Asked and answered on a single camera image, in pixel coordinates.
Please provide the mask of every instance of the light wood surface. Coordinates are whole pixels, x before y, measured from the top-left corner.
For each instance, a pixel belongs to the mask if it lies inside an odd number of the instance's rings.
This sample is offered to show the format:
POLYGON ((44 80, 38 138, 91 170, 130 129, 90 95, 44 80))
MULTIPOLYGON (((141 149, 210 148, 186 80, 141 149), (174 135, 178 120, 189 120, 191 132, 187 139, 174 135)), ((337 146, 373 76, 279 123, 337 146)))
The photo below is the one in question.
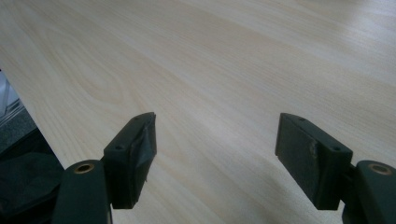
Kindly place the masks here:
POLYGON ((276 158, 281 112, 396 165, 392 0, 2 0, 0 67, 65 167, 157 114, 115 223, 341 223, 276 158))

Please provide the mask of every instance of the screw hole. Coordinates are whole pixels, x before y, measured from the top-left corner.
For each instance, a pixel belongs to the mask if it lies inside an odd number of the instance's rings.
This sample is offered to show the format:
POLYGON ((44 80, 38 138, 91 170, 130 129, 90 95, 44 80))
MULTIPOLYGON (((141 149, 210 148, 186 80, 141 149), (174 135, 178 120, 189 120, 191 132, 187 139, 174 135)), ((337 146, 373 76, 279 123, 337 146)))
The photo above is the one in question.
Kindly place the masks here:
POLYGON ((380 165, 380 164, 371 163, 369 165, 369 168, 372 171, 374 171, 378 174, 381 174, 381 175, 391 175, 392 174, 392 171, 388 167, 380 165))
POLYGON ((93 170, 94 167, 95 166, 92 163, 81 164, 76 168, 75 173, 78 175, 85 174, 93 170))

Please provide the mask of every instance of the wooden table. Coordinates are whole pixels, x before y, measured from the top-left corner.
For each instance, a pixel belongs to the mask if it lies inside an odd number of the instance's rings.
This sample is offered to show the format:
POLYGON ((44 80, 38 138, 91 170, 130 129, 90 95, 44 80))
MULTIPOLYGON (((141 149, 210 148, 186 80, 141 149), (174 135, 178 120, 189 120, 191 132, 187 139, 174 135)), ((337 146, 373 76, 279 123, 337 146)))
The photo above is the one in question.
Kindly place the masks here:
POLYGON ((281 112, 396 165, 391 0, 2 0, 0 66, 65 167, 157 114, 115 223, 341 223, 275 156, 281 112))

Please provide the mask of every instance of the black object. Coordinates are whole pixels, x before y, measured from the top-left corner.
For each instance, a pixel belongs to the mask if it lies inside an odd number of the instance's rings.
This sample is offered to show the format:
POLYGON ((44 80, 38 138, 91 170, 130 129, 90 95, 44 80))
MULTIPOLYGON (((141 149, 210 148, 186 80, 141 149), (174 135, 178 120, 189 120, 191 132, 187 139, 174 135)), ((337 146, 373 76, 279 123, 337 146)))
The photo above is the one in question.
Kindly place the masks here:
POLYGON ((396 223, 393 167, 360 161, 355 168, 352 150, 309 120, 284 113, 276 155, 318 210, 337 210, 342 200, 344 223, 396 223))
POLYGON ((0 154, 0 223, 50 223, 64 168, 38 129, 0 154))
POLYGON ((134 117, 100 161, 81 161, 66 169, 52 223, 112 223, 109 205, 134 207, 156 153, 155 114, 134 117))

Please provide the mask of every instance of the gray surface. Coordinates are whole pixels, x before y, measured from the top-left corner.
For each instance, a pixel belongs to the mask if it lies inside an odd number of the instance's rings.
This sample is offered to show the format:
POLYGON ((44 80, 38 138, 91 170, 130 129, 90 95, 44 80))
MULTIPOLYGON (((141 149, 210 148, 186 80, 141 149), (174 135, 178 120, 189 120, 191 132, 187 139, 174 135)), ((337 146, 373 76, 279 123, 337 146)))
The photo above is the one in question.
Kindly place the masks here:
POLYGON ((16 143, 35 128, 35 122, 23 107, 12 119, 0 126, 0 152, 16 143))

